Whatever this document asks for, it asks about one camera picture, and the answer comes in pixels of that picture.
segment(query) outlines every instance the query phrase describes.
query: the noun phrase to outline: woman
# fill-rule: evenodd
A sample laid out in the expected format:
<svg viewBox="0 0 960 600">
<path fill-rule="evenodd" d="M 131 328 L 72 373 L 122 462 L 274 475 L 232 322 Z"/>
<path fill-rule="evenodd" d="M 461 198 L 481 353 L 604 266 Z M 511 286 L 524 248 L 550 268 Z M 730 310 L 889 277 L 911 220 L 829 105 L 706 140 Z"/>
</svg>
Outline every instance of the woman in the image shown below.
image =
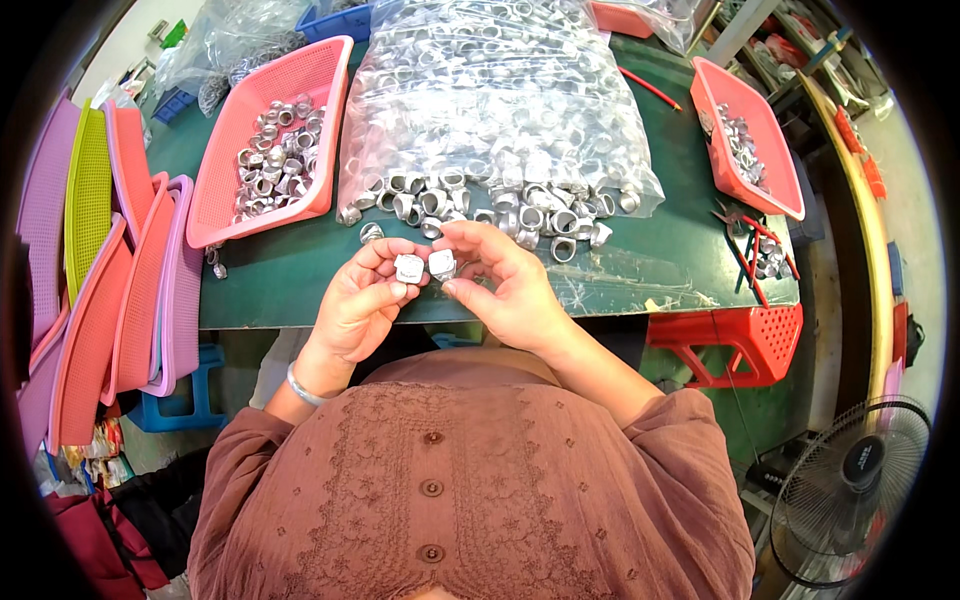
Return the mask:
<svg viewBox="0 0 960 600">
<path fill-rule="evenodd" d="M 709 400 L 664 396 L 594 341 L 496 228 L 443 233 L 433 251 L 467 263 L 444 291 L 516 349 L 428 352 L 347 389 L 419 293 L 395 257 L 431 252 L 361 249 L 293 385 L 210 451 L 195 597 L 747 597 L 754 548 Z"/>
</svg>

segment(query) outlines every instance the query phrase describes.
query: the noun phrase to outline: red pencil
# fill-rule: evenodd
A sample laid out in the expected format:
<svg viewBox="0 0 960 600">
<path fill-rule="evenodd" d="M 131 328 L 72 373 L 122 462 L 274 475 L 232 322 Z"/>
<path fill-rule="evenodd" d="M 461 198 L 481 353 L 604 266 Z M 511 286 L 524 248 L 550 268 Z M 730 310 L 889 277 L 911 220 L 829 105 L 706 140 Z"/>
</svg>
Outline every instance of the red pencil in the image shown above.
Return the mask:
<svg viewBox="0 0 960 600">
<path fill-rule="evenodd" d="M 655 94 L 657 94 L 658 96 L 660 96 L 660 98 L 661 98 L 665 103 L 667 103 L 668 105 L 670 105 L 671 107 L 675 108 L 676 110 L 679 110 L 680 112 L 683 112 L 683 111 L 684 111 L 682 108 L 680 108 L 680 105 L 679 105 L 679 104 L 677 104 L 676 102 L 673 101 L 672 98 L 670 98 L 670 96 L 667 96 L 666 94 L 664 94 L 664 93 L 661 92 L 660 90 L 656 89 L 656 88 L 653 87 L 652 85 L 646 83 L 646 82 L 643 81 L 641 78 L 637 77 L 636 75 L 634 75 L 633 73 L 631 73 L 631 72 L 628 71 L 627 69 L 623 68 L 622 66 L 617 65 L 616 68 L 620 69 L 620 72 L 623 73 L 624 75 L 626 75 L 628 78 L 634 80 L 635 82 L 637 82 L 637 83 L 640 84 L 640 85 L 643 85 L 644 87 L 646 87 L 646 88 L 649 89 L 650 91 L 652 91 L 652 92 L 654 92 Z"/>
</svg>

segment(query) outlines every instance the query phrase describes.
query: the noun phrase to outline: blouse button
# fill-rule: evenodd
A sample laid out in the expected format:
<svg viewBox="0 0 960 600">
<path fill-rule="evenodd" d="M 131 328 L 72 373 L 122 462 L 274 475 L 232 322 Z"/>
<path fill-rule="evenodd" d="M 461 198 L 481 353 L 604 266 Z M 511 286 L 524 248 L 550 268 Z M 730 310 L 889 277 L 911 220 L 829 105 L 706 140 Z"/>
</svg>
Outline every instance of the blouse button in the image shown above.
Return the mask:
<svg viewBox="0 0 960 600">
<path fill-rule="evenodd" d="M 444 484 L 437 479 L 426 479 L 420 484 L 420 492 L 431 498 L 444 493 Z"/>
<path fill-rule="evenodd" d="M 417 558 L 425 563 L 439 563 L 444 559 L 444 549 L 435 543 L 428 543 L 421 546 L 417 551 Z"/>
</svg>

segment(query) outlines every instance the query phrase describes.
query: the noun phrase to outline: green table surface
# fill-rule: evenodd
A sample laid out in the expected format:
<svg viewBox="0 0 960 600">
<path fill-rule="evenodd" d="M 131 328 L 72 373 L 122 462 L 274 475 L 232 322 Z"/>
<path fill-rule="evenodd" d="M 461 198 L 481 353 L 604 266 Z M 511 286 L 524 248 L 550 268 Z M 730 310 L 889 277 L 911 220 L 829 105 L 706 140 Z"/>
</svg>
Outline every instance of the green table surface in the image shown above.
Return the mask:
<svg viewBox="0 0 960 600">
<path fill-rule="evenodd" d="M 722 225 L 710 214 L 717 207 L 714 199 L 736 201 L 713 185 L 707 146 L 688 93 L 693 80 L 689 61 L 664 50 L 655 37 L 639 40 L 614 34 L 611 48 L 618 64 L 684 109 L 677 112 L 630 82 L 666 201 L 648 219 L 608 219 L 606 223 L 613 229 L 610 242 L 592 252 L 581 252 L 563 265 L 550 258 L 549 241 L 541 240 L 537 254 L 546 265 L 557 298 L 573 316 L 756 306 Z M 354 48 L 351 72 L 364 52 L 366 43 Z M 150 114 L 155 103 L 149 101 L 144 112 Z M 196 105 L 178 115 L 170 127 L 150 120 L 154 133 L 147 152 L 151 171 L 195 178 L 214 122 L 215 118 L 204 118 Z M 377 220 L 388 236 L 425 243 L 418 229 L 408 228 L 386 213 L 368 210 L 367 219 Z M 769 227 L 789 244 L 784 217 L 770 217 Z M 204 267 L 200 328 L 312 325 L 327 283 L 360 248 L 359 230 L 359 226 L 337 225 L 331 211 L 227 241 L 220 255 L 228 277 L 218 280 Z M 748 245 L 746 237 L 740 239 L 742 250 Z M 764 280 L 762 289 L 772 305 L 792 305 L 800 300 L 798 284 L 792 279 Z M 474 316 L 448 299 L 435 281 L 398 317 L 405 323 L 471 319 Z"/>
</svg>

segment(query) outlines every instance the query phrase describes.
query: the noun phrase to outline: white wall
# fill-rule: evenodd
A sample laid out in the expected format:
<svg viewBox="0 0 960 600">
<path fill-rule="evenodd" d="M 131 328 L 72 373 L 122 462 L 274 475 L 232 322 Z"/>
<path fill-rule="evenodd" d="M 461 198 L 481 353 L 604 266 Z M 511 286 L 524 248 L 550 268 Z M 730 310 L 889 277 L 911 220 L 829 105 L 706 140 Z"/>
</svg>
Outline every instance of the white wall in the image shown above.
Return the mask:
<svg viewBox="0 0 960 600">
<path fill-rule="evenodd" d="M 856 120 L 860 136 L 873 153 L 887 186 L 880 203 L 887 236 L 903 259 L 904 294 L 926 341 L 914 366 L 903 373 L 900 392 L 916 398 L 934 415 L 940 396 L 947 342 L 947 287 L 940 222 L 926 170 L 900 108 L 884 121 L 872 114 Z"/>
<path fill-rule="evenodd" d="M 73 103 L 83 106 L 84 100 L 97 93 L 106 79 L 119 78 L 144 57 L 156 64 L 162 51 L 159 42 L 148 38 L 147 32 L 160 19 L 170 23 L 164 33 L 169 33 L 180 19 L 190 27 L 203 3 L 204 0 L 137 0 L 87 67 L 73 93 Z"/>
</svg>

